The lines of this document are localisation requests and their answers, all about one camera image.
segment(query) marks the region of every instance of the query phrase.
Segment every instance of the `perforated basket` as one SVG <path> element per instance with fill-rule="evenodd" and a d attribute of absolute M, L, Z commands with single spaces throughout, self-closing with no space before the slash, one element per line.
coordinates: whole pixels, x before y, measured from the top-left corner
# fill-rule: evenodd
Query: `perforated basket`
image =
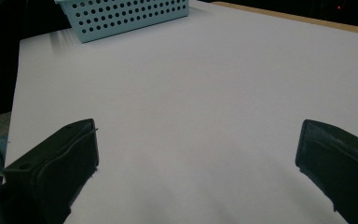
<path fill-rule="evenodd" d="M 79 40 L 116 35 L 188 15 L 188 0 L 55 0 Z"/>

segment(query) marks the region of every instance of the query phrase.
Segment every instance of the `table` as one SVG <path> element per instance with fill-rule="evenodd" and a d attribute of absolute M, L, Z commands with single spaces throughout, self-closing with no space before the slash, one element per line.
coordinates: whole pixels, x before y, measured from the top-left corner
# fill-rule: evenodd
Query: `table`
<path fill-rule="evenodd" d="M 345 223 L 295 156 L 304 119 L 358 136 L 358 34 L 190 6 L 86 44 L 22 40 L 7 164 L 93 118 L 99 169 L 65 223 Z"/>

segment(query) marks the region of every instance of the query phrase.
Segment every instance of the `plastic basket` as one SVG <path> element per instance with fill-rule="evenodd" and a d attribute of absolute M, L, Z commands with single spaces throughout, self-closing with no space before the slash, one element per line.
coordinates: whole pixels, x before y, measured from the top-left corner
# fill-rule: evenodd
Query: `plastic basket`
<path fill-rule="evenodd" d="M 82 43 L 188 15 L 188 0 L 55 0 Z"/>

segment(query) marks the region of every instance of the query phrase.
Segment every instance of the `table surface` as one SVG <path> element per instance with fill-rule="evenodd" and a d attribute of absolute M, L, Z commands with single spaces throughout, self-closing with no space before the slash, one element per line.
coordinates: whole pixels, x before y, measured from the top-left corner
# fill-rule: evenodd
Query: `table surface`
<path fill-rule="evenodd" d="M 358 34 L 190 1 L 80 44 L 21 41 L 11 164 L 95 119 L 98 171 L 65 223 L 346 223 L 295 166 L 302 121 L 358 136 Z"/>

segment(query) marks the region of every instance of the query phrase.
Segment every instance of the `white table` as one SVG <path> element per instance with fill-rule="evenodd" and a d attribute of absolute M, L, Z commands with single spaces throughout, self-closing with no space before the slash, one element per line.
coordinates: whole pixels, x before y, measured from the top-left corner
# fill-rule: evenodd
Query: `white table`
<path fill-rule="evenodd" d="M 358 135 L 358 34 L 190 5 L 87 44 L 21 41 L 7 165 L 93 118 L 99 170 L 65 223 L 346 223 L 295 156 L 304 119 Z"/>

